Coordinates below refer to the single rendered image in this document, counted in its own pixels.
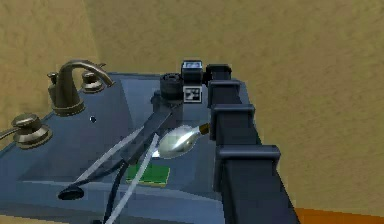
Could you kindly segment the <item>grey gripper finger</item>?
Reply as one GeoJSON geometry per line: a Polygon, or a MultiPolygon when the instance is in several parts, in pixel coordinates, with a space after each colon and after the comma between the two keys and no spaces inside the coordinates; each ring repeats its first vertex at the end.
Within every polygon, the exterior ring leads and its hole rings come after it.
{"type": "Polygon", "coordinates": [[[117,205],[114,205],[115,199],[118,193],[118,189],[120,186],[121,179],[123,178],[124,174],[129,168],[129,165],[124,164],[120,169],[118,174],[115,177],[115,180],[112,185],[112,189],[109,194],[106,210],[104,213],[103,218],[103,224],[114,224],[116,219],[120,216],[122,209],[127,204],[129,198],[132,196],[136,186],[138,185],[140,179],[144,175],[146,168],[148,167],[150,160],[152,158],[152,155],[156,151],[156,145],[158,142],[159,136],[155,134],[152,138],[152,141],[149,145],[149,147],[146,149],[146,154],[141,162],[139,168],[136,171],[136,174],[134,178],[131,181],[131,184],[129,185],[128,189],[126,190],[124,196],[121,198],[121,200],[118,202],[117,205]]]}
{"type": "Polygon", "coordinates": [[[82,198],[84,196],[84,191],[81,189],[82,185],[102,179],[115,172],[122,165],[134,164],[144,154],[145,144],[146,133],[144,127],[140,127],[99,157],[73,183],[61,190],[58,198],[61,200],[76,200],[82,198]],[[109,168],[104,168],[103,165],[116,154],[119,155],[118,162],[109,168]]]}

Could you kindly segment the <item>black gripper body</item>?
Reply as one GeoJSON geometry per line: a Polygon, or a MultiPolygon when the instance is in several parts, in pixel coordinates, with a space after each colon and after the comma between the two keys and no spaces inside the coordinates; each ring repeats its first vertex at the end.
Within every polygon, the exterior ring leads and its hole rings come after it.
{"type": "Polygon", "coordinates": [[[124,146],[122,160],[135,164],[147,151],[155,134],[163,137],[183,120],[183,81],[179,74],[168,73],[159,78],[159,88],[152,95],[153,113],[138,134],[124,146]]]}

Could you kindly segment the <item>silver light bulb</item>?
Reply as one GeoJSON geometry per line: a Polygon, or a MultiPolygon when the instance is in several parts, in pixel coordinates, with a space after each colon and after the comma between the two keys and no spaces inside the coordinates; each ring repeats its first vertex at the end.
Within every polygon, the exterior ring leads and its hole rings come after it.
{"type": "Polygon", "coordinates": [[[210,124],[195,127],[181,125],[168,132],[159,142],[157,152],[162,159],[174,159],[188,153],[197,140],[210,132],[210,124]]]}

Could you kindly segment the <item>bronze curved faucet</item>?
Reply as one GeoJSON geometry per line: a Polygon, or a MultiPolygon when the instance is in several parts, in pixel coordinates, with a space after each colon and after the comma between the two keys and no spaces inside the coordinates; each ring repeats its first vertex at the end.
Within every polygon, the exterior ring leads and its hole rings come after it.
{"type": "Polygon", "coordinates": [[[73,81],[73,71],[79,68],[95,74],[107,87],[115,84],[100,65],[89,60],[74,59],[66,62],[58,72],[47,74],[51,80],[48,93],[52,102],[52,110],[57,116],[73,116],[85,109],[84,100],[80,98],[73,81]]]}

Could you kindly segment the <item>blue-grey bathroom sink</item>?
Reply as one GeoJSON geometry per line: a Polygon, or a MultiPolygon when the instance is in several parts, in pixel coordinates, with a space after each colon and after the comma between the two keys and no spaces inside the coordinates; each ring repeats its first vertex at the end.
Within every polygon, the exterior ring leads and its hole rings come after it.
{"type": "MultiPolygon", "coordinates": [[[[154,129],[158,117],[151,100],[160,90],[157,75],[111,77],[113,87],[84,95],[82,113],[45,118],[53,132],[47,143],[29,150],[10,145],[0,152],[0,213],[69,224],[102,217],[110,176],[85,185],[79,200],[57,195],[124,137],[154,129]]],[[[181,157],[155,159],[154,166],[170,170],[166,186],[137,187],[117,224],[224,224],[220,196],[212,189],[214,157],[214,142],[203,137],[181,157]]]]}

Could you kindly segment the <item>green flat square pad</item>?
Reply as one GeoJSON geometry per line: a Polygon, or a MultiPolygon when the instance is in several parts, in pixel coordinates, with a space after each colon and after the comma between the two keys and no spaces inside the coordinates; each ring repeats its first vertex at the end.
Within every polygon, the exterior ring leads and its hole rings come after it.
{"type": "MultiPolygon", "coordinates": [[[[126,172],[126,181],[131,182],[137,175],[140,165],[130,166],[126,172]]],[[[170,168],[150,163],[139,180],[139,184],[164,187],[169,178],[170,168]]]]}

